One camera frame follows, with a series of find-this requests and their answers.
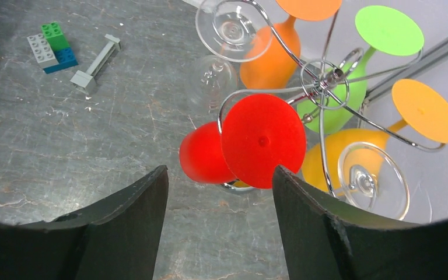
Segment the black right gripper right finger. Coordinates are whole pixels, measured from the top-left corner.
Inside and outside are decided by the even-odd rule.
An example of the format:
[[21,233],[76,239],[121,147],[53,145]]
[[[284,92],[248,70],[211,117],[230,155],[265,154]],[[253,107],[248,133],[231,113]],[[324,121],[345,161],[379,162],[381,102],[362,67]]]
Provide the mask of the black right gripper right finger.
[[420,225],[379,216],[282,166],[272,185],[290,279],[448,279],[448,219]]

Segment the red plastic wine glass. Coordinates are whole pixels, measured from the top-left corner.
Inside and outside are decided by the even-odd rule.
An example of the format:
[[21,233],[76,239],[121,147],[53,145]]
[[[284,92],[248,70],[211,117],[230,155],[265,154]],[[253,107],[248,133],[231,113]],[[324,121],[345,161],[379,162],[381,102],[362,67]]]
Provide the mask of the red plastic wine glass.
[[296,111],[277,96],[259,93],[239,100],[223,121],[189,133],[180,145],[179,161],[183,172],[198,183],[239,179],[269,189],[277,166],[299,171],[306,143]]

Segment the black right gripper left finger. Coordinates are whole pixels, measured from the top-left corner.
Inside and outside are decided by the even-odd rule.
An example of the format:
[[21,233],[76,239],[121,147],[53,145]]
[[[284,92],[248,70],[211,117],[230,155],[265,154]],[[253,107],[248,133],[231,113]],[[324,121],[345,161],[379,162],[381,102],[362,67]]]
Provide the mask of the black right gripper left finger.
[[168,190],[158,166],[51,222],[0,223],[0,279],[152,279]]

